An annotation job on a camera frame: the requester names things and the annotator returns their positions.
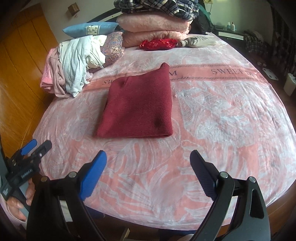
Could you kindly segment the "dark red knit sweater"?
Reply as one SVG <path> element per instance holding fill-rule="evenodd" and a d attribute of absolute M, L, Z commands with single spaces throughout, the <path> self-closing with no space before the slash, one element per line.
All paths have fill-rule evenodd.
<path fill-rule="evenodd" d="M 113 80 L 99 138 L 164 138 L 173 134 L 170 66 Z"/>

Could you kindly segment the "pink garment pile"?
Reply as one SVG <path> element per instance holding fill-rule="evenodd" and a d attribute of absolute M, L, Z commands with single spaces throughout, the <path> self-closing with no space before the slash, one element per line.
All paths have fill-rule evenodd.
<path fill-rule="evenodd" d="M 89 71 L 87 77 L 89 80 L 92 78 L 92 74 Z M 40 87 L 59 98 L 71 96 L 65 88 L 65 76 L 60 62 L 59 47 L 51 49 L 47 56 Z"/>

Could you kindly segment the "pale blue white garment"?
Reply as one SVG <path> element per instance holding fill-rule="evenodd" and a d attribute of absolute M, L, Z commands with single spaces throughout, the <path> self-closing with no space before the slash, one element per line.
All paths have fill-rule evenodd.
<path fill-rule="evenodd" d="M 106 56 L 100 48 L 106 39 L 106 35 L 89 35 L 59 44 L 59 57 L 65 76 L 65 88 L 73 97 L 76 97 L 83 87 L 89 84 L 87 77 L 89 69 L 104 67 Z"/>

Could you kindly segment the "pink floral bed blanket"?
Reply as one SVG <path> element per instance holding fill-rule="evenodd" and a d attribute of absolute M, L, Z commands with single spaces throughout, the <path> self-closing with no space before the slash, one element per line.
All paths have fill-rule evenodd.
<path fill-rule="evenodd" d="M 163 63 L 170 65 L 173 134 L 95 137 L 112 81 Z M 50 179 L 79 170 L 104 150 L 106 168 L 85 204 L 155 228 L 194 230 L 211 206 L 190 165 L 193 150 L 233 178 L 255 177 L 266 204 L 295 181 L 295 129 L 285 106 L 260 72 L 221 39 L 200 49 L 126 49 L 76 97 L 54 99 L 33 137 L 52 142 L 41 160 Z"/>

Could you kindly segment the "wooden wardrobe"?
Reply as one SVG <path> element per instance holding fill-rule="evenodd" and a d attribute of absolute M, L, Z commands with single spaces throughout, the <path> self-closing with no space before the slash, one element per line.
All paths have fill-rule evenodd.
<path fill-rule="evenodd" d="M 32 139 L 54 98 L 40 81 L 57 45 L 41 4 L 21 11 L 1 40 L 1 143 L 8 157 Z"/>

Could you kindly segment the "blue pillow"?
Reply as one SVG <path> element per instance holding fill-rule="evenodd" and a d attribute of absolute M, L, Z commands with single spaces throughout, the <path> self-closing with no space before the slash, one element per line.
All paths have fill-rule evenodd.
<path fill-rule="evenodd" d="M 91 22 L 69 26 L 63 29 L 63 32 L 72 37 L 80 38 L 89 35 L 108 35 L 115 31 L 118 23 L 115 22 Z"/>

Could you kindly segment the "white waste bin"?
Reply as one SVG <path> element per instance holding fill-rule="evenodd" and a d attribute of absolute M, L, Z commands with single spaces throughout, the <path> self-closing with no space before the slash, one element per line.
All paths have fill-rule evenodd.
<path fill-rule="evenodd" d="M 288 96 L 291 96 L 296 88 L 296 80 L 295 77 L 291 74 L 287 74 L 287 80 L 285 82 L 283 90 Z"/>

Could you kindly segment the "red embroidered cloth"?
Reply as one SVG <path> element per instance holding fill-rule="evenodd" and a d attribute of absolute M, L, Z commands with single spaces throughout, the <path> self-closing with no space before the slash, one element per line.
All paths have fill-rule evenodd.
<path fill-rule="evenodd" d="M 155 40 L 144 40 L 139 48 L 145 51 L 159 51 L 159 50 L 170 50 L 175 48 L 178 41 L 175 39 L 155 39 Z"/>

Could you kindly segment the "folded pink fleece blankets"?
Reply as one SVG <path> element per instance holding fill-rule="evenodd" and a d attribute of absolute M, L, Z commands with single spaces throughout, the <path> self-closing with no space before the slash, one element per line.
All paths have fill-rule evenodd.
<path fill-rule="evenodd" d="M 122 37 L 126 48 L 139 46 L 144 40 L 184 40 L 192 23 L 157 11 L 121 14 L 116 22 L 124 30 Z"/>

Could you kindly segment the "dark patterned curtain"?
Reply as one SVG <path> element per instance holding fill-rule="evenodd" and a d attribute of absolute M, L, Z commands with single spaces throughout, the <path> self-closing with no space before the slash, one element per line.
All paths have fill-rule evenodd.
<path fill-rule="evenodd" d="M 271 61 L 281 74 L 295 75 L 295 7 L 284 1 L 268 1 L 273 17 Z"/>

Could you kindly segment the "dark bedside table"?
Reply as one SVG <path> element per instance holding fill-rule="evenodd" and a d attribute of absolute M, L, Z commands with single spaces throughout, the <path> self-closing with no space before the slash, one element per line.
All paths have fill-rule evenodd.
<path fill-rule="evenodd" d="M 243 33 L 232 31 L 229 27 L 214 25 L 213 33 L 225 42 L 243 43 L 244 41 Z"/>

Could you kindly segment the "beige folded garment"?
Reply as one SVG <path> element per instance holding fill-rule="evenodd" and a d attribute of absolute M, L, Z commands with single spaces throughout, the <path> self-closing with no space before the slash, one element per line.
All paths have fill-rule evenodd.
<path fill-rule="evenodd" d="M 188 37 L 184 40 L 178 41 L 176 44 L 179 48 L 204 48 L 215 45 L 216 41 L 206 36 Z"/>

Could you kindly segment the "plaid dark blue shirt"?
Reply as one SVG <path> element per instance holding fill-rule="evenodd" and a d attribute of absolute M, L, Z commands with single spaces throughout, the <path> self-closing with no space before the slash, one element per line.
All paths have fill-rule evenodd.
<path fill-rule="evenodd" d="M 160 11 L 185 21 L 192 21 L 199 15 L 199 1 L 175 0 L 122 0 L 114 1 L 114 7 L 122 13 Z"/>

